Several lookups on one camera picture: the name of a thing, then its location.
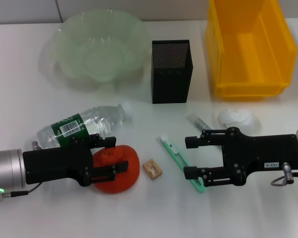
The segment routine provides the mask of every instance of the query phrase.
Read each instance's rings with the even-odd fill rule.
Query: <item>green utility knife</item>
[[[188,162],[184,159],[184,157],[181,155],[181,153],[178,151],[176,146],[173,144],[173,142],[166,135],[162,135],[160,137],[160,141],[182,171],[184,167],[183,163],[186,166],[190,166]],[[193,179],[191,179],[190,182],[198,192],[205,192],[204,183],[201,178],[198,178],[198,182],[196,182]]]

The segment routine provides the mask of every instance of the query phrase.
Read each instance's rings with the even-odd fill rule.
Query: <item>red object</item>
[[[119,173],[115,181],[94,183],[94,186],[106,193],[119,193],[126,191],[138,179],[140,164],[137,153],[128,145],[118,145],[113,148],[104,148],[93,155],[94,167],[116,164],[128,161],[128,170]]]

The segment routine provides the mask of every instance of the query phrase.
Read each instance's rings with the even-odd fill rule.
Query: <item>barcode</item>
[[[60,126],[60,130],[62,132],[62,135],[64,137],[67,137],[69,135],[72,135],[72,134],[80,131],[80,127],[79,127],[77,120],[75,120],[75,121],[72,121],[66,125]]]

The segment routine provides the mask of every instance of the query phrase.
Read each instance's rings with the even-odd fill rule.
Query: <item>orange object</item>
[[[297,47],[278,0],[209,0],[206,43],[215,94],[260,98],[292,80]]]
[[[128,170],[119,173],[115,181],[94,183],[94,186],[106,193],[126,191],[138,179],[140,164],[137,153],[128,145],[118,145],[113,148],[104,148],[93,155],[94,167],[108,166],[122,161],[128,161]]]

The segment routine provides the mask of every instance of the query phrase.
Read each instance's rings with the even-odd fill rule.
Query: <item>small wooden block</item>
[[[143,164],[143,169],[149,175],[149,177],[154,180],[162,174],[162,169],[157,165],[157,163],[151,159]]]

